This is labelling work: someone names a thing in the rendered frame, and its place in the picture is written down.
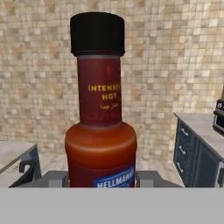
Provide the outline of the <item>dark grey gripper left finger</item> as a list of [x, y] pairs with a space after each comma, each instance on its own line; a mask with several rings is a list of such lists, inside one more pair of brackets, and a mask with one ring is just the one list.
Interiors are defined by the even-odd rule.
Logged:
[[63, 188], [69, 187], [68, 171], [48, 171], [42, 178], [27, 184], [21, 185], [21, 188]]

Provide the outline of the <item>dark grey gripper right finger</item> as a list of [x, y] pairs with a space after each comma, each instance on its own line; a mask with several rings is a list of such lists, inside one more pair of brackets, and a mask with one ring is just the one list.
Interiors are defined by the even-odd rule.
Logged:
[[163, 179], [157, 171], [136, 171], [136, 187], [174, 188], [179, 185]]

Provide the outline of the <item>red hot sauce bottle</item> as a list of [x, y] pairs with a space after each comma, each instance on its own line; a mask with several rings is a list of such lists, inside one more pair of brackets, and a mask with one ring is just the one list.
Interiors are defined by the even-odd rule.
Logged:
[[77, 58], [80, 121], [66, 132], [71, 187], [133, 187], [137, 135], [122, 119], [124, 20], [107, 12], [70, 19]]

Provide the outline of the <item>dark grey cabinet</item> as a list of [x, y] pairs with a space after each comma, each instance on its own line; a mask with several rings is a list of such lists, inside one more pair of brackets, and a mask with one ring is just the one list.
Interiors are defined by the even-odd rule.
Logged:
[[18, 171], [22, 173], [22, 176], [10, 187], [19, 187], [42, 177], [38, 146], [36, 144], [22, 155]]

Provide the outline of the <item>dark blue cabinet run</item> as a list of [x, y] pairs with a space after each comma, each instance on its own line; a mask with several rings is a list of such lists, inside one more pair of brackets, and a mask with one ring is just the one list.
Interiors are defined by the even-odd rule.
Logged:
[[211, 115], [177, 115], [173, 163], [185, 187], [224, 188], [224, 136]]

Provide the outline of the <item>black countertop appliance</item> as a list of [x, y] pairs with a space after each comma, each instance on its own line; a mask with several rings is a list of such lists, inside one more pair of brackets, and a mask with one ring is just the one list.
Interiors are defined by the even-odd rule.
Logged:
[[213, 128], [224, 136], [224, 100], [218, 99], [213, 112]]

